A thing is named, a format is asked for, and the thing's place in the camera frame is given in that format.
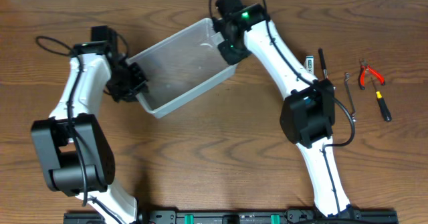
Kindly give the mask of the clear plastic container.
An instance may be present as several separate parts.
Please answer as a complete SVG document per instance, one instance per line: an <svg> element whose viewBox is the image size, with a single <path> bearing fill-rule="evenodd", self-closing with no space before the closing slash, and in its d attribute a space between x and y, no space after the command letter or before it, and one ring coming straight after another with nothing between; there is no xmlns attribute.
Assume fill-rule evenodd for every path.
<svg viewBox="0 0 428 224"><path fill-rule="evenodd" d="M235 74L221 56L223 37L204 18L128 59L146 77L147 89L136 95L142 107L162 118Z"/></svg>

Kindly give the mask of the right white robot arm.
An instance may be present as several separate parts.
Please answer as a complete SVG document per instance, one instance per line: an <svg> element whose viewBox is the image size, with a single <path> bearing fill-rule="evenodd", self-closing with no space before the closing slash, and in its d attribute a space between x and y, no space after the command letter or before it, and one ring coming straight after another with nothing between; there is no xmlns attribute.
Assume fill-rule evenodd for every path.
<svg viewBox="0 0 428 224"><path fill-rule="evenodd" d="M221 57L234 66L254 55L276 84L283 99L280 126L286 138L301 152L312 187L314 202L325 217L341 217L349 209L334 160L335 106L330 80L309 72L279 36L265 3L244 5L241 0L209 2L220 14L213 28L223 41Z"/></svg>

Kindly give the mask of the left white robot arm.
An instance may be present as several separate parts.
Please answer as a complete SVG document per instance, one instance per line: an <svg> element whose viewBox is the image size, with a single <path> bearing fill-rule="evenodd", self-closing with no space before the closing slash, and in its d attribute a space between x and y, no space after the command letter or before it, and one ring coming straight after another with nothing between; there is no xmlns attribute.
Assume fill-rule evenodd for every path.
<svg viewBox="0 0 428 224"><path fill-rule="evenodd" d="M51 191L76 197L93 213L66 213L64 223L149 223L138 199L115 178L112 149L97 120L102 97L134 102L145 91L146 76L128 53L118 51L123 37L102 25L89 42L66 48L70 74L62 97L48 118L36 120L31 137L43 177Z"/></svg>

